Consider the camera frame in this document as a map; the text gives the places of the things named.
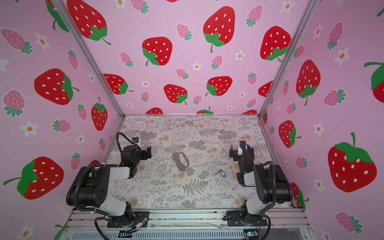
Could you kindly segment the key with blue tag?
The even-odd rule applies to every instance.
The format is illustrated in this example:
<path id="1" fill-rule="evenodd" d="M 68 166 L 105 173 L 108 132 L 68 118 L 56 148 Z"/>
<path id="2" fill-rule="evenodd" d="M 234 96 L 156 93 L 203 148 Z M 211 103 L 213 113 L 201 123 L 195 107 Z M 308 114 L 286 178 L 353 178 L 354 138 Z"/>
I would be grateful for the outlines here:
<path id="1" fill-rule="evenodd" d="M 220 175 L 223 178 L 225 178 L 227 176 L 226 173 L 222 169 L 218 169 L 217 172 L 215 173 L 215 175 Z"/>

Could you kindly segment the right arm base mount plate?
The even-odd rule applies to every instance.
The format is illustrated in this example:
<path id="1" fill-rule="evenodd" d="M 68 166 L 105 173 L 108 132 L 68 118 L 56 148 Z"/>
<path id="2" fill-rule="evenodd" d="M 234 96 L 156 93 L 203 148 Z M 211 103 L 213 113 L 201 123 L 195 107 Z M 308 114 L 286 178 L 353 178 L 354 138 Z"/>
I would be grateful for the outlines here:
<path id="1" fill-rule="evenodd" d="M 223 217 L 230 227 L 266 227 L 268 222 L 259 215 L 250 215 L 247 212 L 227 211 Z"/>

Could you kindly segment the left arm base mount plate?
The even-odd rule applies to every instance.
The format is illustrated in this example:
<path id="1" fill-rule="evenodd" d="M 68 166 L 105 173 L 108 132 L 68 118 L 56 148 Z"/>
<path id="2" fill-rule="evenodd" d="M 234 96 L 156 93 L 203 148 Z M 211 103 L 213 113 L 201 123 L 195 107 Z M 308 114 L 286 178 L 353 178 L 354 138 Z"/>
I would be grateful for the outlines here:
<path id="1" fill-rule="evenodd" d="M 110 217 L 108 220 L 108 228 L 146 228 L 149 220 L 150 212 L 134 211 L 120 217 Z"/>

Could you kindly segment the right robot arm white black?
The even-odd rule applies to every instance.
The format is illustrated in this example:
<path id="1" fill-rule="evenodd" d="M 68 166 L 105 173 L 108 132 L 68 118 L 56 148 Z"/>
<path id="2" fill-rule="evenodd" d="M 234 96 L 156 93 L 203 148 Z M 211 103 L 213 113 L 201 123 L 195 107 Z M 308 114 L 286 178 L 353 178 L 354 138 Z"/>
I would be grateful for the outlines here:
<path id="1" fill-rule="evenodd" d="M 237 150 L 231 147 L 229 156 L 238 163 L 238 183 L 257 191 L 257 195 L 244 201 L 238 211 L 227 212 L 223 220 L 229 226 L 255 226 L 267 218 L 266 212 L 276 204 L 292 201 L 293 190 L 279 165 L 272 161 L 255 164 L 255 151 L 245 141 L 240 141 Z"/>

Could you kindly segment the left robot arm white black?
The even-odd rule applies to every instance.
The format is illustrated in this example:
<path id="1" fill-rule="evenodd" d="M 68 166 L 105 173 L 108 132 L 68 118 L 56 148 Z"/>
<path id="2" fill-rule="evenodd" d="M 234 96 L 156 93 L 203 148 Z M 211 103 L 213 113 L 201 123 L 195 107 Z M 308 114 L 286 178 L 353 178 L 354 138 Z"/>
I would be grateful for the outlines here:
<path id="1" fill-rule="evenodd" d="M 149 212 L 134 212 L 129 202 L 108 194 L 109 183 L 132 179 L 138 171 L 140 161 L 152 157 L 152 148 L 141 150 L 127 146 L 121 152 L 119 165 L 91 165 L 82 167 L 66 197 L 67 204 L 80 212 L 102 215 L 108 227 L 145 227 Z"/>

